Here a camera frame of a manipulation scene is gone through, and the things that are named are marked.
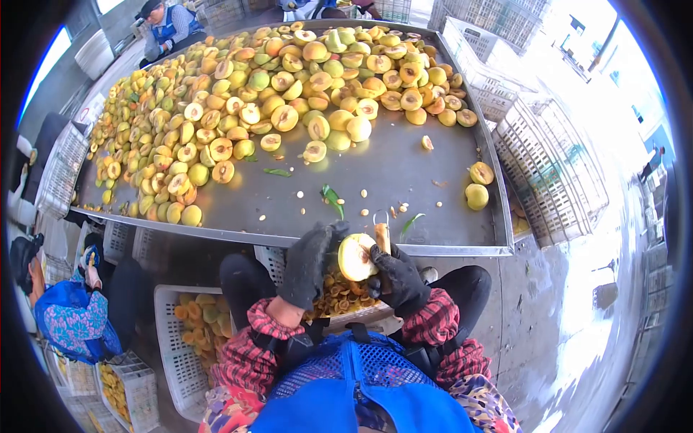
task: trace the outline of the concrete floor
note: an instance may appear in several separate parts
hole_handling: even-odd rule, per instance
[[[423,23],[426,13],[423,8],[412,16]],[[472,337],[493,358],[493,381],[524,431],[596,432],[617,402],[639,317],[644,220],[640,189],[630,186],[645,156],[637,134],[628,135],[629,108],[619,105],[610,83],[596,77],[586,85],[549,45],[538,44],[527,59],[540,67],[540,81],[558,95],[576,123],[589,125],[601,152],[611,205],[595,233],[544,251],[528,238],[508,258],[417,261],[434,265],[441,275],[471,264],[492,275],[489,303]],[[135,42],[96,81],[85,102],[96,92],[106,94],[117,78],[134,70],[142,50],[143,42]],[[614,258],[619,260],[614,272],[593,272]],[[613,307],[593,308],[593,289],[613,281],[619,288]],[[172,406],[156,339],[151,330],[143,335],[135,350],[157,371],[160,431],[195,431],[197,426]]]

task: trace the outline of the black glove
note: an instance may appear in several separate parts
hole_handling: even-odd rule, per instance
[[[322,270],[325,254],[349,231],[349,223],[337,221],[315,228],[296,242],[287,252],[284,284],[277,294],[288,303],[313,311],[313,300],[322,294]]]
[[[378,267],[378,275],[368,279],[371,298],[377,298],[394,308],[397,317],[407,317],[426,305],[431,288],[423,284],[414,261],[391,244],[392,255],[380,250],[378,245],[371,247],[371,260]],[[392,293],[382,294],[381,278],[390,280]]]

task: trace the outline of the hat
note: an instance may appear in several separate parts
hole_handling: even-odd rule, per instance
[[[39,233],[33,240],[21,236],[12,241],[10,247],[10,263],[12,264],[12,277],[15,283],[26,293],[33,291],[29,263],[36,257],[39,248],[43,245],[44,236]]]
[[[149,14],[151,14],[154,9],[158,8],[160,4],[161,0],[147,0],[147,3],[140,9],[139,16],[146,20],[149,18]]]

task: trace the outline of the woman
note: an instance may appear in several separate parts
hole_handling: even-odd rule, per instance
[[[374,245],[371,259],[392,292],[381,293],[372,277],[369,294],[403,318],[398,341],[360,324],[321,342],[306,330],[301,318],[322,293],[326,252],[347,230],[339,222],[303,236],[288,251],[279,288],[257,260],[224,260],[222,291],[236,325],[249,326],[217,354],[199,432],[521,432],[490,382],[491,360],[467,338],[489,297],[491,277],[481,267],[426,285],[395,245],[392,255]],[[246,321],[234,306],[253,294]],[[315,347],[287,366],[311,340]]]
[[[15,239],[10,257],[15,282],[28,296],[43,337],[68,359],[88,364],[126,352],[138,310],[151,288],[138,262],[124,258],[115,268],[103,262],[103,239],[91,233],[75,274],[46,286],[36,257],[40,246],[25,238]]]

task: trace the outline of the knee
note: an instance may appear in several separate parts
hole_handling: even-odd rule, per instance
[[[219,266],[219,277],[221,278],[222,282],[227,281],[228,279],[233,278],[233,275],[243,271],[244,269],[248,269],[248,267],[251,265],[250,258],[245,254],[229,254],[228,256],[224,257],[224,260],[222,260],[221,265]]]
[[[462,269],[466,269],[468,278],[476,286],[476,290],[481,292],[491,291],[491,274],[489,271],[477,265],[465,266]]]

